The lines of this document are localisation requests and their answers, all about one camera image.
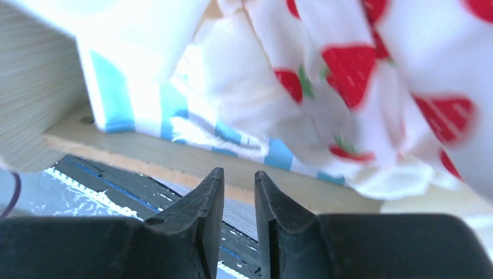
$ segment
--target wooden panel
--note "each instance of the wooden panel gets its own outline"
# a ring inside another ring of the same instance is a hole
[[[0,2],[0,167],[53,165],[41,133],[87,103],[75,43]]]
[[[195,187],[214,168],[226,174],[226,196],[253,204],[253,174],[266,171],[289,196],[314,212],[378,212],[381,202],[340,185],[200,148],[137,133],[104,134],[93,124],[89,106],[44,133],[51,148]]]

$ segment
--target strawberry pattern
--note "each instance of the strawberry pattern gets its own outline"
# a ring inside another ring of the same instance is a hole
[[[329,69],[327,82],[336,88],[349,109],[359,108],[375,66],[374,48],[359,44],[328,47],[322,57]]]
[[[298,143],[298,159],[374,198],[392,196],[381,191],[387,182],[356,183],[358,174],[416,159],[490,187],[493,1],[267,2],[245,6],[279,82],[309,119],[291,131],[318,136]]]
[[[493,23],[493,1],[491,0],[463,0],[471,13],[478,19]]]

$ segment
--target green strawberry leaf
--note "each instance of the green strawberry leaf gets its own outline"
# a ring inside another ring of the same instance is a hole
[[[348,154],[357,154],[356,149],[354,148],[354,145],[352,145],[348,141],[344,141],[339,134],[333,134],[335,143],[344,151],[346,151]]]
[[[303,65],[299,67],[298,76],[299,76],[299,82],[301,83],[301,88],[303,89],[303,96],[314,99],[315,95],[313,94],[312,84],[310,83],[310,80],[308,80],[306,76],[305,68],[303,67]]]

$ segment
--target white cloth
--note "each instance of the white cloth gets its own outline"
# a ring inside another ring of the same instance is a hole
[[[450,171],[493,197],[491,1],[7,2],[135,79],[187,60],[219,120],[363,195],[460,187]]]

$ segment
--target plywood edge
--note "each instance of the plywood edge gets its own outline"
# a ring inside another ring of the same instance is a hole
[[[297,173],[213,153],[137,133],[105,134],[81,119],[92,117],[82,108],[44,133],[48,145],[97,162],[195,187],[214,167],[223,167],[226,196],[253,204],[253,175],[266,171],[289,196],[317,212],[378,212],[381,202],[355,191]]]

